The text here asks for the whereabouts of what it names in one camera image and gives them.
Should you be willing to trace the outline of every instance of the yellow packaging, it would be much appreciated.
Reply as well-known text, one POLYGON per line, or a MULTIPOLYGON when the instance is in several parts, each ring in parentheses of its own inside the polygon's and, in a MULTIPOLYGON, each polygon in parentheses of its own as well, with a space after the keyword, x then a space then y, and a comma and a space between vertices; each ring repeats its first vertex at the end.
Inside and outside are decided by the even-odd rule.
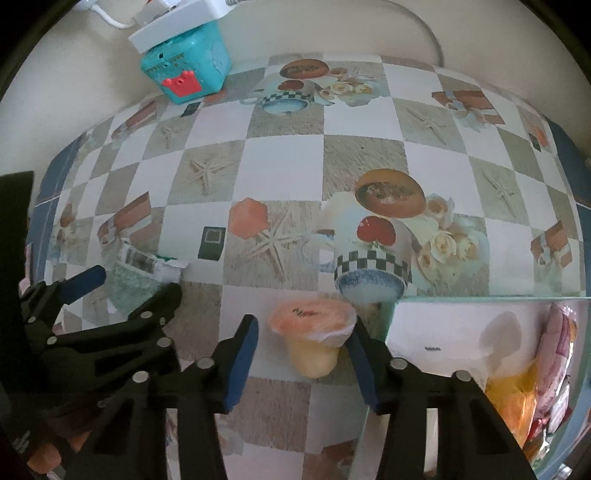
POLYGON ((492 378, 486 384, 486 396, 523 448, 534 419, 537 365, 533 361, 523 373, 492 378))

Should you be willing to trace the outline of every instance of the teal box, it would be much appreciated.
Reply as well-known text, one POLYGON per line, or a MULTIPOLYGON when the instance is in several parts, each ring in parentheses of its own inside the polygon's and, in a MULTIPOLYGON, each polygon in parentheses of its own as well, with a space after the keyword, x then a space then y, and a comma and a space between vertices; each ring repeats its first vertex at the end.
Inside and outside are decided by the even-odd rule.
POLYGON ((215 21, 152 47, 140 64, 174 103, 219 92, 231 65, 215 21))

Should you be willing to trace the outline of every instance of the starfish print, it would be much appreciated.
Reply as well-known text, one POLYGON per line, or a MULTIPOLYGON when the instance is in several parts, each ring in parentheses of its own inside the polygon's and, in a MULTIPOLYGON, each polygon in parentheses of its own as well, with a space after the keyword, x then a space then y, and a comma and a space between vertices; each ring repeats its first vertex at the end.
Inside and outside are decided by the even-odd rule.
POLYGON ((275 272, 281 281, 287 278, 285 274, 284 249, 296 243, 302 235, 285 233, 284 225, 288 217, 288 210, 283 211, 280 219, 270 229, 263 230, 256 236, 256 245, 246 252, 246 258, 252 259, 259 255, 267 254, 271 258, 275 272))
POLYGON ((488 183, 491 184, 497 196, 507 206, 507 208, 509 209, 509 213, 513 216, 514 219, 517 219, 517 214, 515 213, 515 209, 513 208, 513 204, 511 203, 511 196, 513 196, 515 192, 508 192, 500 183, 491 178, 484 170, 482 170, 482 174, 484 175, 486 181, 488 181, 488 183))
POLYGON ((209 187, 210 187, 210 181, 212 179, 212 176, 214 174, 216 174, 218 171, 223 170, 224 168, 228 168, 232 165, 234 165, 234 163, 231 161, 205 162, 203 160, 197 160, 197 159, 193 158, 189 162, 189 166, 193 170, 193 175, 192 175, 191 180, 192 181, 199 181, 200 180, 203 185, 202 192, 204 195, 207 196, 207 195, 209 195, 209 187))
POLYGON ((170 150, 170 145, 172 145, 174 136, 178 133, 178 128, 176 126, 165 127, 164 125, 160 126, 160 131, 164 135, 164 143, 166 144, 166 150, 170 150))
POLYGON ((425 125, 427 127, 427 129, 430 130, 433 133, 433 135, 435 135, 442 144, 446 145, 446 142, 443 139, 443 136, 439 131, 439 129, 442 127, 442 125, 438 125, 433 120, 431 120, 429 117, 423 115, 420 112, 417 112, 416 110, 414 110, 412 108, 406 107, 406 110, 414 118, 418 118, 421 121, 421 123, 423 123, 423 125, 425 125))

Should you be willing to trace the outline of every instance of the round bread print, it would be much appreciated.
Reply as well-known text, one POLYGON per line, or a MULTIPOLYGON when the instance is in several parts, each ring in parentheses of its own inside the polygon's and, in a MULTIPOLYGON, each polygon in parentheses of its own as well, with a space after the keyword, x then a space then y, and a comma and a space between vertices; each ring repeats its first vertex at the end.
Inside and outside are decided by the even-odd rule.
POLYGON ((286 79, 307 80, 323 77, 329 70, 329 66, 322 60, 302 59, 289 62, 279 75, 286 79))
POLYGON ((426 206, 421 186, 404 172, 390 168, 362 175, 355 185, 355 197, 370 212, 385 217, 414 217, 426 206))

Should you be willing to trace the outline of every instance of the table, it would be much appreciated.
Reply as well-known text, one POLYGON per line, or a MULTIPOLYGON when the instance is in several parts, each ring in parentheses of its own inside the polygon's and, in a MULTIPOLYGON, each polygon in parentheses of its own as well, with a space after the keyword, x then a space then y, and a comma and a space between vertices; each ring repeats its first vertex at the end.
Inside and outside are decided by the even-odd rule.
MULTIPOLYGON (((122 236, 189 263, 166 330, 183 366, 243 314, 261 321, 242 401, 219 419, 230 479, 345 478, 365 421, 344 352, 319 380, 291 366, 264 326, 281 302, 338 296, 335 276, 345 292, 355 271, 381 273, 382 290, 408 283, 406 296, 585 295, 580 222, 544 117, 481 80, 367 54, 253 59, 219 94, 123 110, 54 160, 31 236, 38 280, 109 271, 64 308, 64 332, 124 321, 149 296, 139 285, 113 298, 122 236)), ((349 297, 378 327, 382 290, 349 297)))

